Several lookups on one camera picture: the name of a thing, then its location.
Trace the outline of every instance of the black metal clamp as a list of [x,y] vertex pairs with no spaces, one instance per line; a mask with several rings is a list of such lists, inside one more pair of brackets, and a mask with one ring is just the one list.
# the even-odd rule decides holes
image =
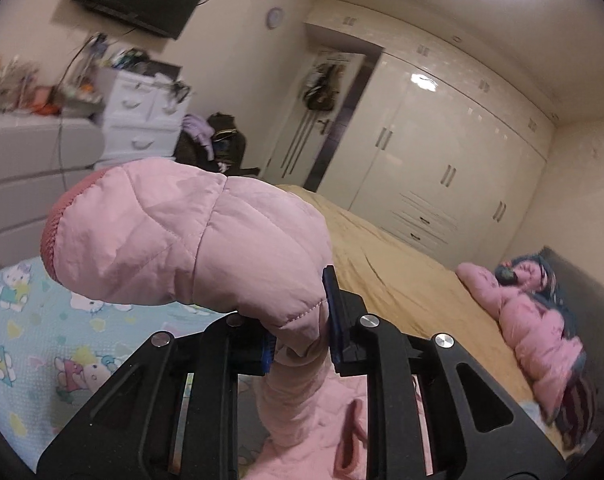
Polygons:
[[[426,479],[413,376],[432,480],[560,480],[564,460],[506,391],[447,334],[402,334],[340,290],[328,267],[331,358],[368,378],[368,478]],[[40,480],[237,480],[237,375],[269,371],[274,338],[230,314],[201,334],[154,334],[43,453]],[[193,373],[181,470],[169,472],[187,374]]]

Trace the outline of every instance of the hello kitty bedding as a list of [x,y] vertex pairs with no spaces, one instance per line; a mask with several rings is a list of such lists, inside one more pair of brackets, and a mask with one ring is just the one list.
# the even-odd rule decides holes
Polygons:
[[[51,280],[40,258],[0,271],[0,431],[35,470],[55,435],[151,334],[189,335],[220,317],[180,303],[91,301]],[[239,384],[240,468],[268,435],[249,381]]]

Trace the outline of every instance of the beige wall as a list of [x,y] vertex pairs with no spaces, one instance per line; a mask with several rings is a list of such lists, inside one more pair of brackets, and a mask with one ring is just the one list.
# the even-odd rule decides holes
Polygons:
[[508,256],[548,245],[604,285],[604,120],[557,130]]
[[[184,66],[183,78],[197,92],[192,111],[235,115],[248,138],[244,166],[259,166],[306,52],[303,20],[314,1],[211,0],[196,9],[178,41],[136,31],[118,46],[141,46],[155,59]],[[268,30],[266,13],[274,6],[287,16]],[[101,30],[117,38],[128,29],[70,0],[0,3],[0,55],[40,61],[43,84],[57,81],[88,34]]]

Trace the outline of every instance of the ceiling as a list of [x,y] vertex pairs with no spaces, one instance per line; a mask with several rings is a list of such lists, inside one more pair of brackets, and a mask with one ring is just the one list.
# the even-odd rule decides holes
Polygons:
[[343,1],[404,20],[461,48],[557,124],[604,118],[602,0]]

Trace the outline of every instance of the yellow bed sheet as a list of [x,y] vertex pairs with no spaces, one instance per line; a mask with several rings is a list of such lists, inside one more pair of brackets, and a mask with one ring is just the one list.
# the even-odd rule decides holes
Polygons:
[[[454,272],[316,193],[297,186],[279,187],[324,215],[339,284],[361,295],[369,312],[407,334],[424,338],[450,334],[517,402],[533,400],[497,323]],[[549,428],[546,434],[560,449],[557,430]]]

